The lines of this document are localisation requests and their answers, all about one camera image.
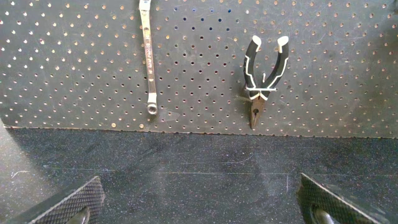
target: pegboard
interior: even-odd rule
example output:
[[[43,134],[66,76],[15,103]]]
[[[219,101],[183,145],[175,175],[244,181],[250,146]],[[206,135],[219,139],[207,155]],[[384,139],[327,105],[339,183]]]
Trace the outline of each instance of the pegboard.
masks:
[[[139,1],[2,1],[0,114],[6,126],[293,136],[398,136],[393,1],[152,0],[159,112],[146,111]],[[287,69],[249,127],[243,61]]]

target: metal wrench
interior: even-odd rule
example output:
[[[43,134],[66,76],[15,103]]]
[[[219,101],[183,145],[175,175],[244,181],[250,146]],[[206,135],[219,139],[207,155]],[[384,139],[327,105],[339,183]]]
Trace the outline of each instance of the metal wrench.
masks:
[[[152,40],[150,38],[150,0],[139,1],[139,12],[142,21],[142,33],[144,34],[145,58],[148,72],[148,105],[150,114],[157,114],[155,70],[152,53]]]

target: black and white handle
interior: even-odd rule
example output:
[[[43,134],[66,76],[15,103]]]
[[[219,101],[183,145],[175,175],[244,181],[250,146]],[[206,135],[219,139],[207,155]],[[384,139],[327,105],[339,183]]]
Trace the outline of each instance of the black and white handle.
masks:
[[[287,60],[289,59],[289,38],[287,36],[279,38],[278,45],[278,59],[275,63],[275,67],[269,77],[265,81],[264,79],[262,80],[261,88],[275,89],[276,84],[278,84],[285,72]],[[260,96],[268,100],[269,93],[269,90],[261,91]]]
[[[250,41],[249,47],[246,51],[246,55],[244,56],[244,63],[243,63],[243,73],[244,73],[244,80],[246,81],[246,88],[259,88],[256,85],[256,81],[254,80],[254,59],[256,58],[256,54],[259,51],[261,46],[261,39],[260,37],[254,35]],[[250,91],[250,99],[254,99],[258,96],[258,91]]]

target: pliers handle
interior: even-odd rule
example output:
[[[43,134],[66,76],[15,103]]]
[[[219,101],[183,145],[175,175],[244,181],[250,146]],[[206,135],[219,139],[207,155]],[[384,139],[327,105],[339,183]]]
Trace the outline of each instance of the pliers handle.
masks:
[[[263,106],[271,91],[276,91],[275,86],[278,84],[282,75],[285,72],[287,60],[289,59],[289,38],[283,36],[277,40],[278,58],[275,67],[269,77],[266,79],[266,74],[262,74],[260,85],[257,84],[254,78],[254,59],[261,46],[261,39],[254,35],[246,51],[243,63],[244,79],[246,81],[246,89],[249,90],[249,98],[252,100],[251,106],[251,128],[253,129],[263,111]]]

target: dark countertop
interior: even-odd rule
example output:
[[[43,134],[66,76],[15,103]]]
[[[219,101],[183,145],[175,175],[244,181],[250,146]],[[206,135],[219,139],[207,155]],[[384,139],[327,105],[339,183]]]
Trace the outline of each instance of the dark countertop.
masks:
[[[0,222],[101,176],[101,223],[303,223],[300,173],[397,212],[398,141],[0,129]]]

